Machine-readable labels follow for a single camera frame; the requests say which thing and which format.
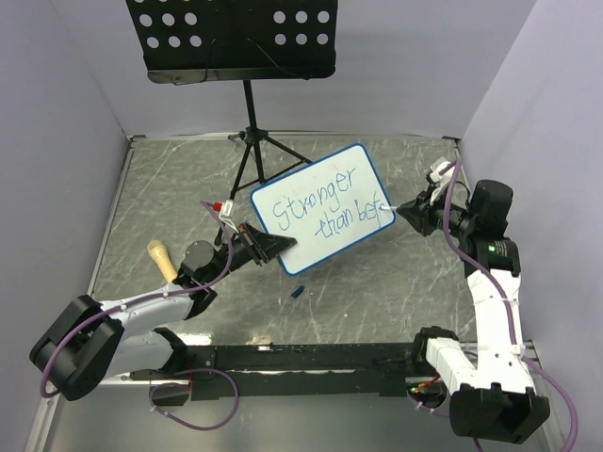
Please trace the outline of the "blue marker cap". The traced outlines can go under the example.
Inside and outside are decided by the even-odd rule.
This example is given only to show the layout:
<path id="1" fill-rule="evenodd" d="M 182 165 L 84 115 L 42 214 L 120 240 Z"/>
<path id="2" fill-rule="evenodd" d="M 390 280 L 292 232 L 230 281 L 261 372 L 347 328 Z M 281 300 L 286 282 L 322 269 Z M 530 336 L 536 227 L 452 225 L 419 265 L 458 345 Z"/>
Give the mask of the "blue marker cap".
<path id="1" fill-rule="evenodd" d="M 303 285 L 299 286 L 292 292 L 291 297 L 296 299 L 297 297 L 299 297 L 302 294 L 304 289 L 305 289 L 305 287 Z"/>

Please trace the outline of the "blue framed whiteboard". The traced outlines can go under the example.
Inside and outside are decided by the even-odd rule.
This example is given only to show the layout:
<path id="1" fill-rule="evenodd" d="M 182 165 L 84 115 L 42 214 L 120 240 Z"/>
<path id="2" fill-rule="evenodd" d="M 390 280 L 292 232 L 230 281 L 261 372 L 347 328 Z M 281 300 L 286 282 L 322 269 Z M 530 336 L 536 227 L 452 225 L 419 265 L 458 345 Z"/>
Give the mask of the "blue framed whiteboard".
<path id="1" fill-rule="evenodd" d="M 302 274 L 396 221 L 395 212 L 379 209 L 390 200 L 361 143 L 255 188 L 250 202 L 266 233 L 298 241 L 279 257 L 289 276 Z"/>

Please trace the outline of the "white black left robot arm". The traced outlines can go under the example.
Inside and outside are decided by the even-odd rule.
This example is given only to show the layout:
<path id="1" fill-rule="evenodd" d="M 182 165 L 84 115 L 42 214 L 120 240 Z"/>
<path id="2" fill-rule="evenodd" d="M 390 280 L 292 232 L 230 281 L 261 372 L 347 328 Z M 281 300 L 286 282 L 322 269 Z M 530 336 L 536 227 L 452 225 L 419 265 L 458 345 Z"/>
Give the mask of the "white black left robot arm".
<path id="1" fill-rule="evenodd" d="M 152 370 L 173 379 L 189 363 L 187 345 L 168 324 L 203 313 L 217 294 L 214 283 L 253 262 L 267 264 L 296 245 L 293 237 L 268 234 L 244 222 L 215 248 L 191 243 L 177 275 L 163 287 L 129 299 L 73 299 L 29 353 L 43 383 L 74 401 L 103 379 Z"/>

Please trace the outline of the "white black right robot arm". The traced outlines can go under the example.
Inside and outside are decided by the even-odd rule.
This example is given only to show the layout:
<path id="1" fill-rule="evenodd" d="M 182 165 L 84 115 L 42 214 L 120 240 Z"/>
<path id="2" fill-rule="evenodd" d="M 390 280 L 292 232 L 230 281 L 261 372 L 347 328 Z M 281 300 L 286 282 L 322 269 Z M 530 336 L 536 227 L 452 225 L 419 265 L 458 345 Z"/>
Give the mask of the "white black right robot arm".
<path id="1" fill-rule="evenodd" d="M 411 362 L 418 373 L 437 372 L 444 382 L 456 435 L 522 444 L 548 419 L 550 406 L 537 395 L 522 362 L 519 251 L 505 235 L 513 191 L 503 183 L 480 180 L 467 207 L 446 207 L 447 193 L 429 183 L 397 212 L 424 236 L 448 230 L 470 257 L 464 275 L 475 310 L 477 360 L 467 358 L 452 331 L 424 327 L 416 335 Z"/>

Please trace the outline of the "wooden mallet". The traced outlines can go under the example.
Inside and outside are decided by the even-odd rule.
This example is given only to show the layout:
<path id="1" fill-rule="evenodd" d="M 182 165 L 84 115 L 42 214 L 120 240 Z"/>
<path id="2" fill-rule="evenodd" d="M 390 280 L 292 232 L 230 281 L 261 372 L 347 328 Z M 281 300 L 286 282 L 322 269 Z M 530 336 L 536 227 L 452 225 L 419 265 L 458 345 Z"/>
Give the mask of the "wooden mallet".
<path id="1" fill-rule="evenodd" d="M 177 278 L 177 271 L 171 262 L 166 246 L 160 240 L 152 240 L 147 245 L 147 252 L 155 262 L 167 283 L 172 283 Z"/>

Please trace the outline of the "black music stand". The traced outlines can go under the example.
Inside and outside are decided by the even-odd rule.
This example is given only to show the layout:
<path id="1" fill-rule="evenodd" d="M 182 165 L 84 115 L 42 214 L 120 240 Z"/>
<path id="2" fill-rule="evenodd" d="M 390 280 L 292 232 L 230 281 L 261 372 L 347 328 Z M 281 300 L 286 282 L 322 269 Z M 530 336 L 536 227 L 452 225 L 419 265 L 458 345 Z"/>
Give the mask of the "black music stand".
<path id="1" fill-rule="evenodd" d="M 130 1 L 128 12 L 143 53 L 148 78 L 161 85 L 196 85 L 210 81 L 243 84 L 248 126 L 237 133 L 245 144 L 229 198 L 246 188 L 241 179 L 247 163 L 255 163 L 255 182 L 269 181 L 261 144 L 266 141 L 293 156 L 298 165 L 308 158 L 272 138 L 259 127 L 252 82 L 313 78 L 308 63 L 281 62 L 269 53 L 274 42 L 274 1 Z"/>

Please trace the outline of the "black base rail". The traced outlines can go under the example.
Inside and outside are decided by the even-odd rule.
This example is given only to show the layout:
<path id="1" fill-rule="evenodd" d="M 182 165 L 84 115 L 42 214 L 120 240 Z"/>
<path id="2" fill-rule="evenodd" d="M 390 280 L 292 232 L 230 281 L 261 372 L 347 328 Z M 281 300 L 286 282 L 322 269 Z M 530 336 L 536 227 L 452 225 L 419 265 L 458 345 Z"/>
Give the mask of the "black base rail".
<path id="1" fill-rule="evenodd" d="M 188 383 L 193 401 L 230 397 L 233 384 L 242 397 L 406 396 L 423 382 L 444 387 L 411 343 L 192 346 L 177 369 L 138 370 L 130 378 Z"/>

